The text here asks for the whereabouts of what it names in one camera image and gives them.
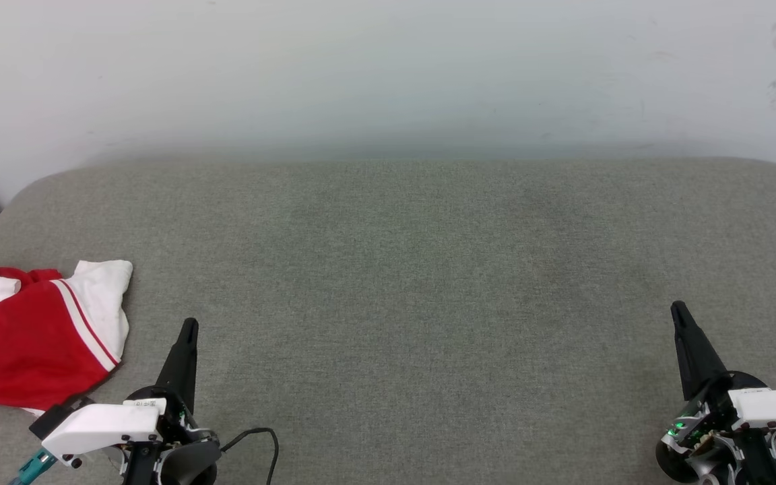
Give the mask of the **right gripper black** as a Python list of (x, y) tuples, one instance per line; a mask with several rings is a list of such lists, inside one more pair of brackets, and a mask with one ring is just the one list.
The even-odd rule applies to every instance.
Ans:
[(766, 384), (746, 372), (727, 370), (686, 303), (674, 301), (670, 310), (686, 405), (666, 427), (661, 442), (668, 447), (693, 447), (707, 434), (731, 429), (736, 411), (730, 391), (766, 389)]

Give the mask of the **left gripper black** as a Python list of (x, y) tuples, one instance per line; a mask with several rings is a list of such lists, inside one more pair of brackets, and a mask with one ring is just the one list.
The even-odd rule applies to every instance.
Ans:
[(198, 322), (187, 317), (155, 386), (143, 387), (127, 399), (145, 404), (164, 400), (155, 433), (125, 446), (125, 484), (214, 484), (221, 451), (218, 436), (197, 426), (195, 410)]

